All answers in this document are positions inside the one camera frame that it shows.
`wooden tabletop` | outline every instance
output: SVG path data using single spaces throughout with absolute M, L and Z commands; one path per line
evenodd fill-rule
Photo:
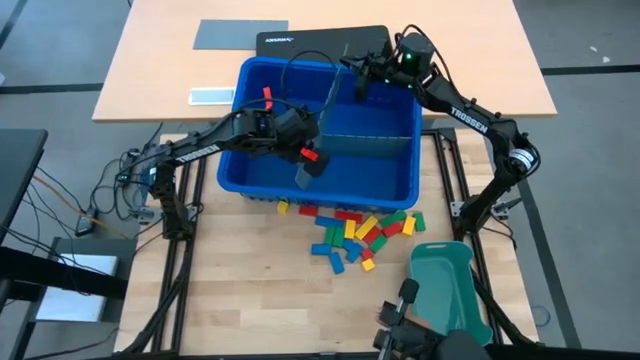
M 467 182 L 471 193 L 478 193 L 492 178 L 484 141 L 471 130 L 457 134 Z M 162 141 L 179 137 L 163 136 Z M 452 239 L 435 145 L 430 137 L 422 139 L 420 199 L 413 209 L 425 214 L 427 231 L 391 238 L 369 273 L 356 263 L 334 275 L 326 257 L 309 254 L 311 244 L 324 235 L 313 218 L 298 215 L 295 206 L 279 215 L 274 203 L 222 190 L 215 180 L 219 157 L 210 157 L 181 354 L 373 351 L 376 309 L 384 300 L 396 301 L 409 251 L 416 244 Z M 190 179 L 195 178 L 192 168 Z M 503 230 L 493 221 L 486 226 Z M 138 246 L 159 231 L 158 226 L 141 236 Z M 480 237 L 495 299 L 526 336 L 536 339 L 511 241 L 488 231 Z M 167 248 L 168 242 L 158 239 L 136 255 L 116 350 L 131 343 L 154 311 Z M 173 316 L 172 309 L 165 344 L 170 343 Z
M 198 87 L 235 87 L 253 50 L 193 50 L 202 19 L 288 20 L 290 30 L 420 26 L 460 92 L 509 116 L 556 109 L 511 0 L 136 0 L 96 105 L 95 121 L 203 121 L 226 105 L 190 106 Z

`desk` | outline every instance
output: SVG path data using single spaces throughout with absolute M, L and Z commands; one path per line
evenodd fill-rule
M 458 130 L 457 136 L 470 191 L 478 193 L 492 178 L 484 140 L 466 129 Z M 163 136 L 162 141 L 178 137 Z M 334 275 L 325 257 L 309 254 L 310 245 L 322 241 L 323 228 L 298 215 L 296 206 L 293 213 L 278 215 L 275 203 L 245 200 L 222 190 L 216 182 L 218 159 L 210 157 L 207 163 L 183 355 L 372 351 L 379 328 L 375 311 L 384 300 L 396 300 L 409 251 L 415 244 L 452 238 L 432 138 L 423 137 L 420 199 L 413 207 L 424 212 L 427 231 L 391 238 L 376 255 L 377 267 L 370 273 L 359 264 L 345 264 L 345 273 Z M 453 162 L 448 162 L 453 173 Z M 190 179 L 195 178 L 195 168 Z M 499 226 L 487 223 L 490 228 Z M 159 231 L 160 227 L 141 236 L 139 246 Z M 480 236 L 495 299 L 526 336 L 536 339 L 511 241 L 487 231 Z M 167 248 L 168 241 L 156 240 L 136 256 L 116 350 L 135 338 L 154 311 Z M 173 317 L 170 311 L 165 344 L 170 343 Z
M 420 26 L 443 54 L 460 92 L 508 116 L 556 110 L 511 0 L 136 0 L 122 31 L 93 120 L 203 121 L 229 106 L 190 106 L 196 87 L 235 87 L 255 51 L 193 50 L 202 19 L 288 20 L 289 29 Z M 436 114 L 425 112 L 428 117 Z

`gray floor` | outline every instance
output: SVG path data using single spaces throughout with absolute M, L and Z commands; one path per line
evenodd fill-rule
M 17 0 L 0 1 L 0 27 Z M 633 64 L 640 59 L 640 2 L 516 0 L 521 20 L 541 67 Z M 126 20 L 125 0 L 28 0 L 17 25 L 0 49 L 0 72 L 6 85 L 101 82 Z M 640 205 L 635 179 L 640 128 L 635 122 L 640 74 L 556 76 L 546 79 L 559 115 L 527 120 L 544 156 L 530 181 L 571 313 L 585 347 L 640 352 L 640 303 L 635 218 Z M 46 128 L 49 140 L 41 166 L 67 185 L 83 204 L 104 164 L 130 147 L 139 147 L 156 125 L 96 125 L 90 121 L 97 93 L 0 95 L 0 127 Z M 175 131 L 176 124 L 165 126 Z M 75 216 L 56 198 L 41 194 L 61 219 Z M 107 221 L 128 234 L 135 224 Z M 62 236 L 41 216 L 42 240 Z M 522 207 L 510 220 L 518 240 L 518 258 L 534 314 L 542 323 L 541 339 L 562 345 L 555 311 Z M 13 224 L 35 235 L 33 211 L 22 206 Z M 108 236 L 100 231 L 96 236 Z M 25 249 L 8 238 L 10 246 Z M 26 304 L 16 302 L 0 316 L 0 359 L 15 341 L 13 321 Z M 115 324 L 38 326 L 28 356 L 63 350 L 104 339 Z M 65 359 L 104 356 L 113 339 Z

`yellow block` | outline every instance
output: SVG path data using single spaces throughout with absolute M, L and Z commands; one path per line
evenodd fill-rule
M 356 231 L 356 237 L 360 240 L 364 239 L 364 237 L 369 233 L 371 229 L 378 223 L 378 219 L 375 216 L 371 215 L 367 218 L 367 221 L 360 226 L 360 229 Z
M 373 268 L 375 268 L 375 267 L 376 267 L 376 264 L 373 262 L 373 259 L 367 259 L 367 260 L 362 262 L 362 268 L 366 272 L 369 272 L 369 271 L 373 270 Z
M 278 202 L 278 213 L 284 215 L 287 213 L 287 210 L 289 210 L 289 203 L 284 200 L 280 200 Z
M 344 238 L 353 239 L 356 237 L 356 221 L 347 220 L 344 223 Z
M 402 227 L 402 233 L 405 235 L 413 235 L 413 229 L 416 228 L 416 218 L 413 216 L 407 216 L 404 220 L 404 226 Z

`green block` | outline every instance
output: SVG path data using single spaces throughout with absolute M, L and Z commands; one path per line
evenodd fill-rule
M 413 213 L 413 217 L 416 218 L 416 231 L 427 230 L 427 225 L 424 223 L 424 215 L 422 215 L 422 211 L 416 211 Z
M 333 245 L 333 237 L 336 232 L 336 228 L 333 226 L 327 227 L 327 232 L 324 233 L 324 243 Z
M 403 210 L 398 210 L 393 215 L 387 216 L 386 218 L 380 220 L 380 227 L 386 228 L 387 226 L 402 221 L 407 217 L 407 213 Z
M 378 252 L 378 250 L 382 249 L 384 244 L 387 243 L 387 237 L 384 235 L 378 236 L 372 243 L 369 245 L 371 251 Z
M 344 227 L 334 227 L 333 246 L 342 247 L 344 245 Z

